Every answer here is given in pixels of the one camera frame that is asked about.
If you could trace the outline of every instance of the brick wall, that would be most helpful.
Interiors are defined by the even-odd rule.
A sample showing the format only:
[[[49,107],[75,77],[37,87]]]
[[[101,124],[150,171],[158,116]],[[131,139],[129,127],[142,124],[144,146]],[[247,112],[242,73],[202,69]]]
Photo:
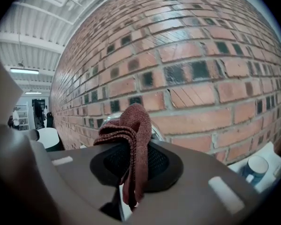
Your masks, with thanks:
[[[67,45],[50,95],[67,149],[142,103],[167,141],[231,163],[281,149],[281,44],[245,0],[110,0]]]

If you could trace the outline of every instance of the person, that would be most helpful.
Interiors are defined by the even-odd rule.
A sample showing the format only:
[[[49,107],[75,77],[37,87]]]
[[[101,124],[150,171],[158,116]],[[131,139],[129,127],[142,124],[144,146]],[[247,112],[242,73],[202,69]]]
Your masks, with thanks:
[[[13,116],[12,115],[9,116],[7,125],[9,126],[9,128],[12,128],[14,126]]]
[[[20,130],[20,118],[16,107],[14,107],[13,122],[14,122],[14,128]]]
[[[49,109],[47,107],[47,105],[45,106],[45,109],[44,109],[44,115],[45,115],[45,119],[47,119],[47,113],[49,112]]]

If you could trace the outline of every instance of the black object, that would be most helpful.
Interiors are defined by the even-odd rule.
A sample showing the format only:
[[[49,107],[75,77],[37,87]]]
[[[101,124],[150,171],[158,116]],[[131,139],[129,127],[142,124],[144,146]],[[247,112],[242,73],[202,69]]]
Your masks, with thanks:
[[[98,155],[90,162],[90,169],[100,183],[118,187],[130,165],[130,147],[122,143]],[[148,182],[144,192],[169,189],[182,175],[179,156],[152,142],[148,144]]]
[[[52,113],[47,113],[47,128],[53,128],[53,116]]]

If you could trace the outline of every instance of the ceiling light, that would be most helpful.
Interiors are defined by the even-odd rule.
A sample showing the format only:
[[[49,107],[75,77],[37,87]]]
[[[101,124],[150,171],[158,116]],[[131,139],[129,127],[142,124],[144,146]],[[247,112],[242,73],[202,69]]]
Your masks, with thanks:
[[[28,74],[38,74],[37,70],[31,69],[19,69],[19,68],[11,68],[10,72],[12,73],[28,73]]]
[[[42,94],[41,92],[25,92],[25,94]]]

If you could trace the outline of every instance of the ceiling beam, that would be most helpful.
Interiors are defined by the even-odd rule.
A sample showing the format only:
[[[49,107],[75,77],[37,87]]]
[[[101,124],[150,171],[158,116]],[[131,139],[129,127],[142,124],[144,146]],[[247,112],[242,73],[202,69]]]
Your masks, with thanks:
[[[0,32],[0,42],[19,44],[19,35],[14,33]],[[62,54],[65,49],[65,47],[61,45],[25,35],[20,35],[20,43],[21,45],[32,46],[60,54]]]
[[[40,81],[28,81],[15,79],[18,85],[36,85],[36,86],[51,86],[51,82],[40,82]]]
[[[23,67],[20,67],[18,65],[15,66],[10,66],[10,65],[4,65],[4,68],[10,72],[11,68],[19,68],[19,69],[23,69]],[[47,75],[47,76],[51,76],[53,77],[55,72],[54,71],[49,71],[49,70],[44,70],[44,69],[36,69],[36,68],[32,68],[32,67],[26,67],[25,69],[32,69],[32,70],[37,70],[39,72],[39,74],[43,74],[43,75]]]

